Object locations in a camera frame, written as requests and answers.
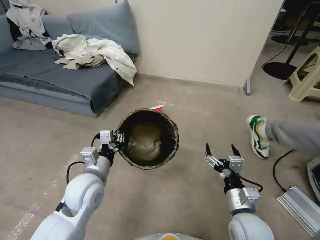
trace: concrete floor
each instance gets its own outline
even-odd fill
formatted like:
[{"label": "concrete floor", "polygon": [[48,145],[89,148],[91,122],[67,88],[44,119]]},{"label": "concrete floor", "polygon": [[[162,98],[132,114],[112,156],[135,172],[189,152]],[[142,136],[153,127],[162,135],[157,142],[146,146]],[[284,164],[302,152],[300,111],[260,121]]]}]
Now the concrete floor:
[{"label": "concrete floor", "polygon": [[[216,157],[231,154],[231,144],[246,157],[242,174],[264,186],[257,215],[269,224],[275,239],[309,239],[276,201],[281,190],[272,178],[272,166],[288,149],[272,144],[270,159],[258,159],[245,124],[250,114],[294,122],[320,119],[319,103],[289,100],[290,87],[261,70],[260,65],[281,47],[266,45],[252,76],[250,97],[237,87],[138,76],[135,88],[125,89],[97,119],[0,98],[0,239],[31,237],[61,200],[66,168],[90,145],[95,132],[116,129],[127,113],[162,102],[164,113],[179,128],[176,156],[161,168],[144,171],[117,154],[86,239],[130,240],[166,231],[229,239],[224,184],[204,161],[206,142]],[[311,49],[301,48],[298,56]],[[298,185],[313,197],[306,180],[308,160],[309,156],[293,153],[279,163],[277,175],[285,187]],[[81,171],[82,166],[75,166],[70,177]]]}]

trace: white green sneaker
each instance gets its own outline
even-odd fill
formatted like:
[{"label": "white green sneaker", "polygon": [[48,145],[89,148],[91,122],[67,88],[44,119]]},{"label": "white green sneaker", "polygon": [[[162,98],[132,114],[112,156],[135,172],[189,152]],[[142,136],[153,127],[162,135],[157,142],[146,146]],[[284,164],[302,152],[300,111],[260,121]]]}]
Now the white green sneaker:
[{"label": "white green sneaker", "polygon": [[247,118],[247,126],[251,133],[251,148],[259,158],[267,159],[270,153],[270,144],[265,133],[267,119],[258,115]]}]

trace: person's leg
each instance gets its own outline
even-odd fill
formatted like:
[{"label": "person's leg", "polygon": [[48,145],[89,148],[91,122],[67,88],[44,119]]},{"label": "person's leg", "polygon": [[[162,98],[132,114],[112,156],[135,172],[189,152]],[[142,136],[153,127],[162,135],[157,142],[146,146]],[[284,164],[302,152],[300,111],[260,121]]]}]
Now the person's leg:
[{"label": "person's leg", "polygon": [[320,124],[294,124],[270,122],[265,118],[252,115],[247,118],[251,132],[253,152],[260,158],[269,157],[269,140],[291,149],[320,156]]},{"label": "person's leg", "polygon": [[320,156],[320,124],[267,121],[265,132],[269,140],[310,155]]}]

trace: beige wall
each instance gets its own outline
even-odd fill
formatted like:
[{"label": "beige wall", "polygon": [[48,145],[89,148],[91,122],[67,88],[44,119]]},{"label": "beige wall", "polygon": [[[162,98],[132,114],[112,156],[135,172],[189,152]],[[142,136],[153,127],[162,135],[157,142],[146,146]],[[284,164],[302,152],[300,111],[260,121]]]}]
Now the beige wall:
[{"label": "beige wall", "polygon": [[[34,0],[66,15],[113,0]],[[243,86],[283,0],[129,0],[138,28],[139,73]]]}]

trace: metal bracket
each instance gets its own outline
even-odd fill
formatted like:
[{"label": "metal bracket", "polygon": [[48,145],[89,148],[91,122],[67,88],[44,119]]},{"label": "metal bracket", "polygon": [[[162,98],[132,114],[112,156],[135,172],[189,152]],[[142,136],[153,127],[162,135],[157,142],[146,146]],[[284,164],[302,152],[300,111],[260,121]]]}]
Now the metal bracket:
[{"label": "metal bracket", "polygon": [[246,82],[244,83],[243,91],[246,96],[249,96],[251,94],[251,79],[250,78],[248,78],[246,80]]},{"label": "metal bracket", "polygon": [[230,177],[230,175],[231,175],[231,172],[229,169],[223,169],[222,173],[220,173],[220,177],[222,179],[225,179],[226,177]]},{"label": "metal bracket", "polygon": [[242,169],[242,163],[245,160],[244,157],[240,156],[228,156],[227,161],[229,161],[229,168],[231,168],[236,173],[240,173]]},{"label": "metal bracket", "polygon": [[110,145],[110,142],[113,137],[113,132],[109,130],[102,130],[100,131],[100,142],[101,144],[107,144],[109,146],[109,149],[113,149]]},{"label": "metal bracket", "polygon": [[95,147],[85,147],[80,154],[86,166],[96,165],[99,153]]},{"label": "metal bracket", "polygon": [[216,159],[214,156],[211,156],[211,155],[207,155],[205,157],[205,160],[213,168],[214,168],[215,165],[216,166],[223,165],[222,162],[220,162],[218,159]]},{"label": "metal bracket", "polygon": [[249,202],[249,204],[255,204],[260,199],[260,193],[256,188],[242,188],[239,192],[239,198],[241,205]]}]

